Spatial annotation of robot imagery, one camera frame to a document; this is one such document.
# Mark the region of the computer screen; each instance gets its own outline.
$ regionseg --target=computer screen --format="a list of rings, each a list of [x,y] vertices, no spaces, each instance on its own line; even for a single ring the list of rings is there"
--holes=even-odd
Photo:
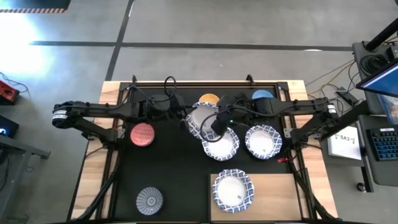
[[[398,60],[394,60],[369,78],[362,80],[356,87],[365,91],[398,97]]]

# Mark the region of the concrete floor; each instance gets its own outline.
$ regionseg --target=concrete floor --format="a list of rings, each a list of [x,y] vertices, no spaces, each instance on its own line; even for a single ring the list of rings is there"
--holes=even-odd
[[[126,6],[127,0],[72,0],[65,14],[0,14],[0,71],[30,90],[0,113],[21,125],[18,140],[52,151],[47,161],[31,160],[34,171],[19,189],[14,216],[26,214],[28,223],[67,217],[87,141],[79,131],[54,128],[51,110],[67,100],[98,101],[113,47],[26,43],[115,42]],[[396,15],[393,0],[136,0],[124,41],[348,47],[371,39]],[[112,80],[130,80],[132,74],[140,80],[234,80],[250,73],[258,80],[309,82],[352,58],[351,52],[330,51],[122,48]],[[348,76],[333,83],[347,87]],[[335,96],[332,88],[325,90]],[[358,90],[353,94],[364,97]],[[362,181],[359,168],[326,168],[340,218],[396,223],[398,189],[376,186],[375,193],[362,194],[355,189]]]

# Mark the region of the round coaster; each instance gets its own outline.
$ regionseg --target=round coaster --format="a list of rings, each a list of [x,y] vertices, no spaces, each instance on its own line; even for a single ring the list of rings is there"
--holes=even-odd
[[[137,146],[148,146],[155,139],[155,130],[150,124],[139,123],[132,128],[130,139]]]
[[[185,121],[188,125],[189,132],[198,139],[202,139],[200,136],[200,126],[202,122],[211,114],[215,114],[218,111],[218,107],[213,103],[195,103],[193,105],[195,110],[187,115]],[[216,120],[216,115],[207,119],[203,125],[202,133],[206,139],[213,140],[219,138],[219,136],[213,131],[211,125]]]
[[[271,126],[257,125],[251,127],[244,137],[250,153],[259,159],[269,159],[279,153],[282,147],[280,134]]]
[[[201,103],[208,102],[208,103],[217,104],[219,100],[220,99],[218,98],[218,96],[212,93],[207,93],[200,97],[199,102]]]
[[[220,172],[211,191],[214,202],[228,213],[245,211],[254,200],[254,185],[249,176],[239,169]]]
[[[156,188],[147,187],[139,192],[136,205],[142,214],[153,215],[162,208],[163,195]]]
[[[227,128],[224,136],[217,142],[201,141],[207,156],[217,160],[226,161],[235,156],[239,148],[239,138],[231,128]]]
[[[255,99],[258,99],[258,98],[262,98],[262,97],[273,98],[274,96],[272,96],[272,94],[270,92],[268,92],[267,90],[257,90],[257,91],[255,91],[253,93],[251,98],[253,100],[255,100]]]

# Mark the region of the keyboard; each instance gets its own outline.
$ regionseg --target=keyboard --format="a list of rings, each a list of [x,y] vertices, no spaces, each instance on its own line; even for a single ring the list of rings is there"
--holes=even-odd
[[[369,129],[366,132],[377,161],[398,160],[398,129]]]

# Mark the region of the blue and white bowl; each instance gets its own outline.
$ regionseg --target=blue and white bowl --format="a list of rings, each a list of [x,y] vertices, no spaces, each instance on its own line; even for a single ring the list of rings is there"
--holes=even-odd
[[[226,161],[232,158],[239,148],[239,138],[231,128],[227,128],[224,136],[217,142],[201,141],[207,156],[217,160]]]
[[[153,215],[162,208],[163,195],[156,188],[147,187],[139,192],[136,205],[143,215]]]
[[[244,137],[248,150],[259,159],[269,159],[279,153],[282,147],[280,134],[271,126],[251,127]]]
[[[218,112],[218,107],[213,103],[198,102],[193,105],[194,109],[187,115],[185,121],[188,125],[189,132],[198,139],[202,139],[200,136],[200,126],[207,116]],[[216,120],[217,115],[214,115],[206,120],[203,125],[202,133],[208,140],[214,140],[219,136],[211,128],[211,124]]]
[[[254,200],[254,185],[249,176],[239,169],[220,172],[211,191],[214,202],[228,213],[245,211]]]

